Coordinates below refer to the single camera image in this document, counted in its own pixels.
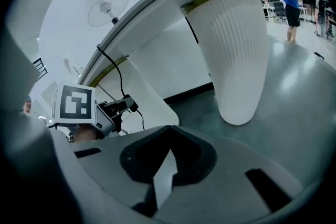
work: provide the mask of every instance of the man in blue shirt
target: man in blue shirt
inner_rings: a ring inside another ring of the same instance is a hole
[[[286,17],[288,21],[287,30],[287,40],[295,44],[296,42],[296,31],[298,26],[300,26],[300,12],[298,0],[283,0],[286,3]]]

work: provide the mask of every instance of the grey floor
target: grey floor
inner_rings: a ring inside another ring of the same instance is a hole
[[[214,91],[171,104],[180,125],[244,142],[304,186],[323,177],[336,144],[336,71],[308,50],[270,36],[265,85],[250,122],[231,126]]]

